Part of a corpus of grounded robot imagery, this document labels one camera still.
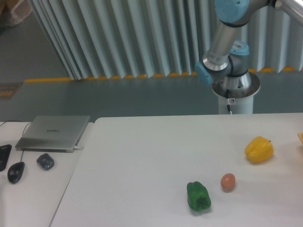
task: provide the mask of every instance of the black object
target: black object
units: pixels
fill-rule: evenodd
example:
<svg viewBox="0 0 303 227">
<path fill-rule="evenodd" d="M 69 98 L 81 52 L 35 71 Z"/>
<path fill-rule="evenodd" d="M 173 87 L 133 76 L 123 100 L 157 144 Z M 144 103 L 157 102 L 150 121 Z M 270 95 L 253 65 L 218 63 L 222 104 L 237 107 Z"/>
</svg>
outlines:
<svg viewBox="0 0 303 227">
<path fill-rule="evenodd" d="M 9 168 L 8 171 L 9 182 L 15 184 L 21 179 L 24 166 L 25 166 L 24 162 L 17 162 Z"/>
<path fill-rule="evenodd" d="M 55 165 L 55 161 L 47 153 L 40 155 L 37 159 L 37 163 L 45 170 L 49 170 Z"/>
<path fill-rule="evenodd" d="M 5 170 L 8 163 L 11 145 L 5 145 L 0 147 L 0 172 Z"/>
</svg>

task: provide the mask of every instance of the black computer mouse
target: black computer mouse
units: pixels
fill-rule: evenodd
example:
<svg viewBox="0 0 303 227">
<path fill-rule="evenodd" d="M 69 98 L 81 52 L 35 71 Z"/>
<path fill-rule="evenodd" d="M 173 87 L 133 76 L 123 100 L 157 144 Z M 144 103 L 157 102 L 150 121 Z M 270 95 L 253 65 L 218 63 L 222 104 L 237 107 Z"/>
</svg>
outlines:
<svg viewBox="0 0 303 227">
<path fill-rule="evenodd" d="M 45 153 L 40 155 L 40 157 L 37 159 L 37 163 L 39 163 L 43 169 L 49 170 L 54 166 L 55 161 L 49 156 L 49 154 Z"/>
<path fill-rule="evenodd" d="M 9 168 L 8 170 L 9 182 L 15 184 L 21 179 L 24 166 L 25 166 L 24 162 L 17 162 Z"/>
</svg>

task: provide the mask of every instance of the brown egg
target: brown egg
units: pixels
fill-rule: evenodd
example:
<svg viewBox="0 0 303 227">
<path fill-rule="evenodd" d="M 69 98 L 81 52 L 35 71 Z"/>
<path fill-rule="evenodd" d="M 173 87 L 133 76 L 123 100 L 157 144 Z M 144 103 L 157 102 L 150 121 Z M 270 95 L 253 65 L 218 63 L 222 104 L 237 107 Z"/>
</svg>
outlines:
<svg viewBox="0 0 303 227">
<path fill-rule="evenodd" d="M 231 191 L 236 184 L 236 178 L 234 174 L 225 174 L 221 179 L 221 186 L 225 191 Z"/>
</svg>

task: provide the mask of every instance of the silver laptop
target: silver laptop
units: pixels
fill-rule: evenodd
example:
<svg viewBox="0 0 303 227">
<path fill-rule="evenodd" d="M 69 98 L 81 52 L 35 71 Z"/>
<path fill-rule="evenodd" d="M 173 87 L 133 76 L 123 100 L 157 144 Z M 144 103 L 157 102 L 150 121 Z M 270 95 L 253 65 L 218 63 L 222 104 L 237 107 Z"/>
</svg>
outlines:
<svg viewBox="0 0 303 227">
<path fill-rule="evenodd" d="M 88 123 L 89 116 L 37 116 L 16 149 L 73 152 Z"/>
</svg>

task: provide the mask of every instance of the metal panel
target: metal panel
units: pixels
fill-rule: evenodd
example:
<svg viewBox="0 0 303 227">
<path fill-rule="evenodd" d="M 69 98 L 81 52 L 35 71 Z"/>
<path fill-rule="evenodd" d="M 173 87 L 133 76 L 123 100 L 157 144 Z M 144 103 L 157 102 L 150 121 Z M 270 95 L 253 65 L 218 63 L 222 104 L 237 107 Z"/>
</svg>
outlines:
<svg viewBox="0 0 303 227">
<path fill-rule="evenodd" d="M 87 78 L 89 76 L 92 76 L 87 60 L 83 54 L 82 49 L 80 48 L 77 36 L 71 26 L 71 22 L 64 9 L 63 3 L 61 2 L 61 0 L 50 0 L 50 3 L 53 8 L 53 12 L 55 13 L 56 18 L 59 22 L 59 25 L 65 35 L 65 38 L 69 44 L 71 52 L 74 55 L 75 61 L 80 68 L 82 77 Z"/>
<path fill-rule="evenodd" d="M 214 0 L 30 0 L 71 78 L 191 74 L 218 25 Z M 303 67 L 303 28 L 263 8 L 241 28 L 249 67 Z"/>
<path fill-rule="evenodd" d="M 103 69 L 97 57 L 95 47 L 92 43 L 91 37 L 89 35 L 86 23 L 83 19 L 78 2 L 75 0 L 62 0 L 62 1 L 93 76 L 95 78 L 103 76 L 104 75 Z"/>
</svg>

